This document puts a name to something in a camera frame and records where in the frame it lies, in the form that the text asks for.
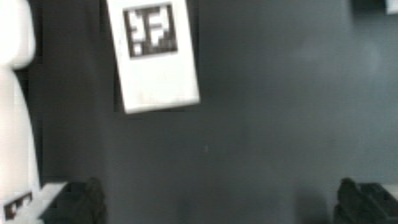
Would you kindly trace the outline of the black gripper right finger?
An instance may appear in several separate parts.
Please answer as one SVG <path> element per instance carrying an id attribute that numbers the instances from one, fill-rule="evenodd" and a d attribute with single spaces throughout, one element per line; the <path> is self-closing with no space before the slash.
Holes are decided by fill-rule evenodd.
<path id="1" fill-rule="evenodd" d="M 342 180 L 333 224 L 398 224 L 398 184 Z"/>

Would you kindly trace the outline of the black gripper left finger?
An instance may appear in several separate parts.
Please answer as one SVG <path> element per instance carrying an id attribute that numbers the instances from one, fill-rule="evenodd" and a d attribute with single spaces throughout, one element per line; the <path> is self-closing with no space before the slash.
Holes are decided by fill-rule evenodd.
<path id="1" fill-rule="evenodd" d="M 41 216 L 45 224 L 107 224 L 102 181 L 70 182 Z"/>

